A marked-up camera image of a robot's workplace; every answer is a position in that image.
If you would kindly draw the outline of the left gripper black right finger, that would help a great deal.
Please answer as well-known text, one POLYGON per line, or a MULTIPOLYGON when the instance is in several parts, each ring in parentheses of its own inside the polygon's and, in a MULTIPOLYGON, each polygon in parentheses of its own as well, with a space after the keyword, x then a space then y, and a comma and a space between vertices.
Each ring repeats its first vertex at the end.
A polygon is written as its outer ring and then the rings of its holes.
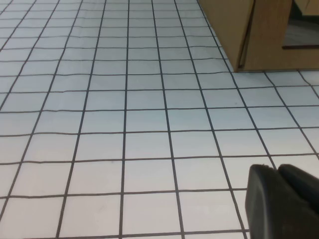
POLYGON ((319 179, 290 164, 282 164, 279 174, 293 190, 318 214, 319 213, 319 179))

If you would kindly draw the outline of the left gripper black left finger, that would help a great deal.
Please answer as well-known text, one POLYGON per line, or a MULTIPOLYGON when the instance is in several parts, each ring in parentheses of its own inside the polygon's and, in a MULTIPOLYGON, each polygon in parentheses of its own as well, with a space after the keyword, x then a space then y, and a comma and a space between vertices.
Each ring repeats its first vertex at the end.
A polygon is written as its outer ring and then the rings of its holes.
POLYGON ((278 169, 250 167, 245 210, 252 239, 317 239, 319 214, 301 198, 278 169))

